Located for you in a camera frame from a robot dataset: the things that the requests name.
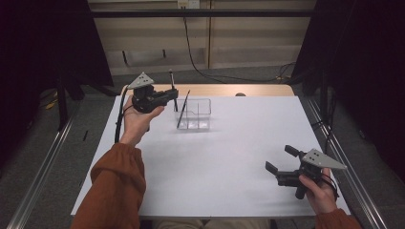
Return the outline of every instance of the hand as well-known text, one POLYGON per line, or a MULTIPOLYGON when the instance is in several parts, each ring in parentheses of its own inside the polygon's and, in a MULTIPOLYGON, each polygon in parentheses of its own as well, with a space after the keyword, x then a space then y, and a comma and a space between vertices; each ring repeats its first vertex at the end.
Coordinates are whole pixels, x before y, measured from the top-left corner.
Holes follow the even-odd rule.
POLYGON ((135 110, 132 104, 132 95, 129 96, 124 106, 124 134, 121 137, 120 143, 136 146, 143 135, 148 131, 150 122, 152 119, 164 110, 164 107, 160 106, 155 108, 149 114, 143 114, 135 110))
MULTIPOLYGON (((330 177, 330 169, 324 168, 322 173, 330 177)), ((316 215, 322 213, 330 213, 337 209, 336 201, 334 200, 334 194, 331 187, 323 181, 320 181, 318 184, 313 182, 308 177, 304 175, 299 176, 301 183, 303 183, 307 188, 307 199, 310 206, 316 215)))

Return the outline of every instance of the gray floor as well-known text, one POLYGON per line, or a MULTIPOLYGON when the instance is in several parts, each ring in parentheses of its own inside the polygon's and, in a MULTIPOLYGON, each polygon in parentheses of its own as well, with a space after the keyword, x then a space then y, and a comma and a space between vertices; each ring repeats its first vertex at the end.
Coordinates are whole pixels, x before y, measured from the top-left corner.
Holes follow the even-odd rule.
MULTIPOLYGON (((157 83, 169 82, 168 72, 149 73, 157 83)), ((245 67, 232 69, 203 70, 204 73, 216 75, 229 75, 249 79, 269 80, 280 74, 280 66, 245 67)), ((116 83, 112 90, 119 92, 123 85, 131 82, 136 76, 136 71, 131 75, 115 75, 116 83)), ((177 83, 217 83, 203 77, 193 70, 178 68, 175 72, 177 83)), ((217 77, 226 83, 255 83, 246 80, 228 79, 217 77)), ((268 83, 283 83, 273 80, 268 83)), ((72 129, 66 138, 65 145, 59 156, 55 159, 51 174, 47 177, 41 195, 36 200, 30 217, 27 219, 26 228, 65 228, 69 226, 71 218, 69 212, 72 209, 72 202, 80 189, 80 182, 71 180, 70 177, 83 176, 87 172, 92 159, 92 152, 95 150, 103 126, 95 125, 102 123, 108 117, 113 99, 107 97, 92 88, 83 86, 86 97, 81 102, 69 101, 72 109, 80 103, 80 109, 75 118, 72 129), (82 152, 72 152, 72 149, 83 149, 82 152)), ((309 108, 310 99, 301 92, 301 85, 292 86, 295 94, 302 101, 303 107, 310 122, 315 122, 314 116, 309 108)), ((6 168, 2 171, 0 180, 0 228, 6 228, 12 215, 25 196, 31 182, 35 178, 46 153, 53 143, 56 129, 58 127, 57 107, 45 110, 39 109, 35 116, 29 132, 24 136, 20 147, 16 149, 14 158, 11 159, 6 168)), ((348 156, 352 167, 359 176, 362 184, 370 195, 377 212, 380 213, 387 228, 403 228, 405 225, 405 185, 400 181, 391 169, 379 158, 378 152, 373 144, 362 138, 358 133, 359 129, 344 107, 337 103, 334 114, 333 132, 338 138, 343 150, 348 156)), ((324 145, 325 138, 320 129, 315 134, 321 145, 324 145)), ((364 206, 357 200, 351 191, 343 175, 336 174, 340 181, 343 196, 350 205, 353 214, 358 218, 364 228, 372 228, 368 216, 364 213, 364 206)), ((279 228, 312 228, 313 219, 277 219, 279 228)))

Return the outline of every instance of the black rod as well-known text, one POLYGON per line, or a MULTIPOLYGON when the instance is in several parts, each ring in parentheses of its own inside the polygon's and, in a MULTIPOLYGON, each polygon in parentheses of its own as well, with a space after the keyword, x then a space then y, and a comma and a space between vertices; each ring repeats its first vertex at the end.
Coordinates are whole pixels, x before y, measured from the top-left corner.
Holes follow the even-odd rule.
POLYGON ((330 11, 315 10, 92 10, 94 18, 115 17, 312 17, 330 16, 330 11))

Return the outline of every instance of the person's left hand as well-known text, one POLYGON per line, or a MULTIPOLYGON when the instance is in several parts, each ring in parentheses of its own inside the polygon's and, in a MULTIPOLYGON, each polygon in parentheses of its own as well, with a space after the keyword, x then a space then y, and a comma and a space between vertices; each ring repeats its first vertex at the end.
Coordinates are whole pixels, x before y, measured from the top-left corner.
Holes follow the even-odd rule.
POLYGON ((124 134, 119 140, 120 143, 136 146, 143 135, 148 131, 150 122, 152 119, 161 112, 163 112, 164 107, 160 106, 155 108, 149 114, 143 114, 135 110, 132 104, 132 95, 129 96, 125 106, 124 106, 124 134))

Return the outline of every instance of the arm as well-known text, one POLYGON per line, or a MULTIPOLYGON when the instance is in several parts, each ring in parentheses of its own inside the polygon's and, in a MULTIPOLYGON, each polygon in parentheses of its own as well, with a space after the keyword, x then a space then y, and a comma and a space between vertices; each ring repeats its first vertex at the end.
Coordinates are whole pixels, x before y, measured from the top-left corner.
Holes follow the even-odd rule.
POLYGON ((135 146, 163 107, 150 114, 140 114, 131 107, 130 97, 124 106, 128 108, 124 114, 124 134, 93 167, 93 185, 71 228, 139 228, 139 207, 146 181, 141 153, 135 146))
MULTIPOLYGON (((330 169, 323 169, 322 173, 325 178, 330 177, 330 169)), ((337 208, 333 190, 328 184, 322 181, 316 184, 303 175, 299 176, 299 179, 308 188, 307 198, 316 214, 316 229, 361 228, 356 219, 337 208)))

